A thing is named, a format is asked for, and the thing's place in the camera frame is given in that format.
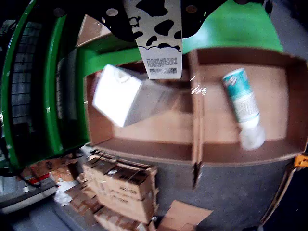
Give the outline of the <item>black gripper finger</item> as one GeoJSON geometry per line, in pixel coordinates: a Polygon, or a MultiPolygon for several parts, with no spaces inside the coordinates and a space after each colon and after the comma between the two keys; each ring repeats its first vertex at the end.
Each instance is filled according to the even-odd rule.
{"type": "Polygon", "coordinates": [[[181,0],[182,38],[195,35],[211,14],[219,10],[227,0],[181,0]]]}
{"type": "Polygon", "coordinates": [[[59,9],[64,15],[88,15],[106,26],[117,38],[135,40],[121,0],[38,0],[37,3],[51,13],[59,9]]]}

